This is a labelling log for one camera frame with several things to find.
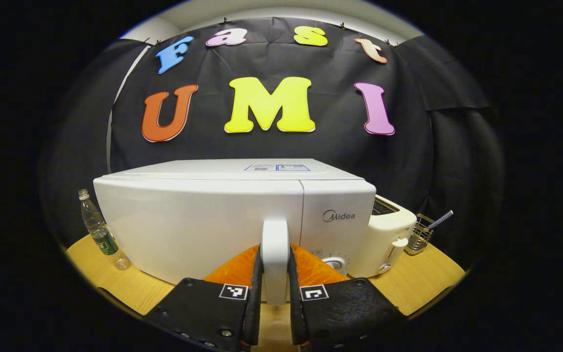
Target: foam letter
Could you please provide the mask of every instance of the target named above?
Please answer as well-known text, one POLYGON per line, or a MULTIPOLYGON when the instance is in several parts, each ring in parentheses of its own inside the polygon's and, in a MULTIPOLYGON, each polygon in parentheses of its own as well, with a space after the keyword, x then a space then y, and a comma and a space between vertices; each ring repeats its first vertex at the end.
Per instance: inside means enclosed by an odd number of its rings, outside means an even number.
POLYGON ((190 97, 199 89, 197 85, 187 85, 175 89, 177 96, 177 104, 175 105, 175 114, 169 125, 160 126, 158 118, 162 102, 168 97, 168 92, 161 91, 148 96, 145 99, 145 116, 143 116, 143 137, 149 142, 165 142, 175 138, 186 125, 188 118, 188 107, 190 106, 190 97))
POLYGON ((188 50, 188 45, 186 45, 186 43, 189 43, 193 39, 193 37, 187 36, 186 38, 179 40, 179 42, 166 47, 158 54, 156 54, 156 57, 160 58, 160 70, 158 71, 158 74, 166 72, 167 69, 170 69, 171 67, 180 63, 181 60, 184 59, 184 57, 178 56, 178 54, 186 53, 186 50, 188 50))
POLYGON ((228 133, 249 132, 253 122, 249 121, 249 107, 264 131, 271 127, 275 115, 283 107, 277 128, 284 132, 312 132, 315 123, 308 113, 308 87, 311 81, 302 77, 284 78, 273 94, 269 94, 255 77, 236 78, 230 87, 236 89, 232 119, 225 123, 228 133))
POLYGON ((218 46, 218 45, 238 45, 243 43, 246 39, 246 29, 243 28, 232 28, 225 29, 225 31, 220 31, 214 34, 205 44, 207 46, 218 46))
POLYGON ((366 111, 368 113, 368 122, 364 124, 366 132, 372 134, 394 134, 395 127, 388 121, 386 107, 382 100, 384 89, 380 86, 370 83, 355 83, 354 86, 362 92, 366 111))
POLYGON ((325 31, 308 26, 299 26, 295 28, 297 35, 294 37, 299 44, 324 46, 327 44, 327 38, 324 37, 325 31))
POLYGON ((383 56, 380 56, 377 53, 377 50, 381 50, 381 47, 378 47, 377 45, 373 44, 373 42, 371 42, 370 40, 364 39, 364 38, 355 38, 355 41, 360 43, 362 45, 362 49, 364 49, 364 52, 366 53, 366 55, 368 55, 370 58, 372 58, 373 60, 375 60, 378 63, 387 63, 388 60, 386 58, 384 58, 383 56))

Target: orange letter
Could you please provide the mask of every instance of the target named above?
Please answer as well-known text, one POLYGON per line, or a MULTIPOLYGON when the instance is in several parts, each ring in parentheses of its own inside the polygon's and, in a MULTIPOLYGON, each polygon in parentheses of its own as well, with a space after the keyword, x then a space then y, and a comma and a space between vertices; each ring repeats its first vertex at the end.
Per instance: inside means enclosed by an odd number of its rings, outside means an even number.
POLYGON ((373 44, 373 42, 371 42, 370 40, 367 40, 367 39, 364 39, 364 38, 355 38, 355 41, 360 43, 362 45, 362 49, 364 49, 364 52, 366 53, 366 55, 368 55, 370 58, 372 58, 376 62, 378 62, 378 63, 388 62, 388 60, 386 60, 386 58, 384 58, 383 56, 380 56, 377 53, 377 50, 381 50, 381 47, 378 47, 377 45, 373 44))
POLYGON ((162 102, 168 97, 168 92, 161 91, 145 99, 145 116, 143 116, 143 137, 149 142, 165 142, 175 138, 186 124, 190 97, 199 89, 197 85, 187 85, 175 89, 177 104, 172 122, 167 126, 160 126, 158 118, 162 102))

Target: midea logo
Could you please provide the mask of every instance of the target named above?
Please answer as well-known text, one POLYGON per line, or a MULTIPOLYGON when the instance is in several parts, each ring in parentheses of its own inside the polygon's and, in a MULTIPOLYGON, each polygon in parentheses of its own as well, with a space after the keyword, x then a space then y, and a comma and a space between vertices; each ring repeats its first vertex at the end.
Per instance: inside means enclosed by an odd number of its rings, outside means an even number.
POLYGON ((338 214, 336 210, 330 209, 323 213, 323 221, 332 222, 334 220, 354 219, 355 214, 338 214))

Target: letter m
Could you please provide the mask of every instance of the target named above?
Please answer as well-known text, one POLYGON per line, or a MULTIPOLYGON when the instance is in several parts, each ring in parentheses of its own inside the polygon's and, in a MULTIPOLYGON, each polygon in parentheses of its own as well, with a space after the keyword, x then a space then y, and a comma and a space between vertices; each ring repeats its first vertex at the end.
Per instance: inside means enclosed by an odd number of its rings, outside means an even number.
POLYGON ((315 123, 308 113, 308 87, 311 81, 302 77, 284 78, 273 94, 269 94, 255 77, 236 78, 230 82, 236 92, 232 119, 225 123, 228 133, 249 132, 253 122, 249 120, 249 107, 260 128, 268 130, 275 116, 283 107, 277 128, 284 132, 312 132, 315 123))

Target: blue letter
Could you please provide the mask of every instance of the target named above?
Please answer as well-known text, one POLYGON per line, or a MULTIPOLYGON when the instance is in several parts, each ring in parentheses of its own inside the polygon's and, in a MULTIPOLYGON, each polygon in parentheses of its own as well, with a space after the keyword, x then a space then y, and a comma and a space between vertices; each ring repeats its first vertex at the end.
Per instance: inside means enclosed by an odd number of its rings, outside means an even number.
POLYGON ((160 70, 158 74, 166 72, 167 69, 175 66, 176 64, 180 63, 181 60, 184 59, 183 56, 178 56, 177 54, 186 53, 188 50, 188 46, 185 43, 190 42, 194 38, 192 36, 187 36, 186 38, 176 42, 175 44, 166 47, 162 51, 160 51, 156 57, 160 58, 160 70))

